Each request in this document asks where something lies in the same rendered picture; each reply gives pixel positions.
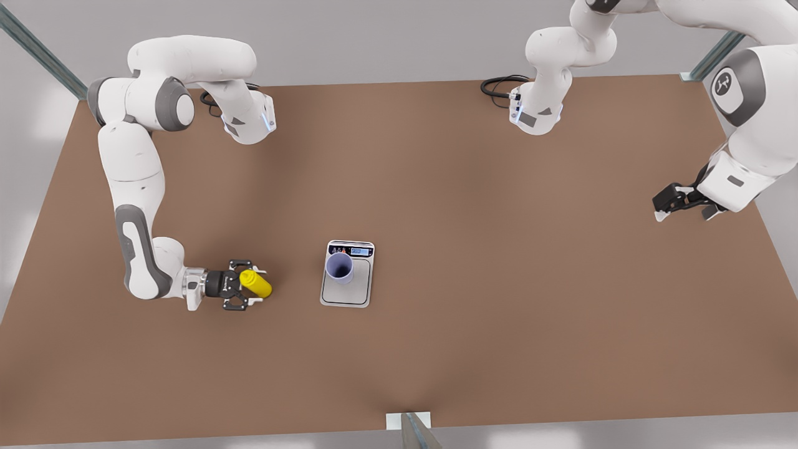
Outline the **silver kitchen scale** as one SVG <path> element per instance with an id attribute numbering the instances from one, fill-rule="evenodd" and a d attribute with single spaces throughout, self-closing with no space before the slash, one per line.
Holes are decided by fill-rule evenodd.
<path id="1" fill-rule="evenodd" d="M 364 309 L 370 303 L 375 245 L 366 241 L 329 241 L 320 303 Z"/>

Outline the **yellow sauce bottle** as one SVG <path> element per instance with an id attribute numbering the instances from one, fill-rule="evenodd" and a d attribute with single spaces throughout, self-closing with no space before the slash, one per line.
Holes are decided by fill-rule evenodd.
<path id="1" fill-rule="evenodd" d="M 267 298 L 272 293 L 272 286 L 268 283 L 260 272 L 253 269 L 245 269 L 239 273 L 239 280 L 242 287 L 252 292 L 258 298 Z"/>

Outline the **lavender cup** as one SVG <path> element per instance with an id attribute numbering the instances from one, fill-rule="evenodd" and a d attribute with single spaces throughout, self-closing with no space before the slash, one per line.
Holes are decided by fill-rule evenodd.
<path id="1" fill-rule="evenodd" d="M 325 273 L 337 284 L 348 284 L 353 279 L 353 259 L 346 252 L 331 254 L 325 262 Z"/>

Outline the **silver frame post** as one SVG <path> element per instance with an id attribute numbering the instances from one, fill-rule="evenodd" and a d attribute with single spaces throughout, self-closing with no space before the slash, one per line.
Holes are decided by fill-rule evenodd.
<path id="1" fill-rule="evenodd" d="M 443 449 L 431 432 L 431 412 L 388 413 L 385 423 L 388 431 L 401 431 L 401 449 Z"/>
<path id="2" fill-rule="evenodd" d="M 713 69 L 724 60 L 729 53 L 746 37 L 746 35 L 728 31 L 709 52 L 702 57 L 689 72 L 680 74 L 682 82 L 703 82 Z"/>
<path id="3" fill-rule="evenodd" d="M 59 83 L 78 100 L 87 99 L 87 86 L 78 79 L 3 3 L 0 3 L 0 29 L 20 48 L 40 63 Z"/>

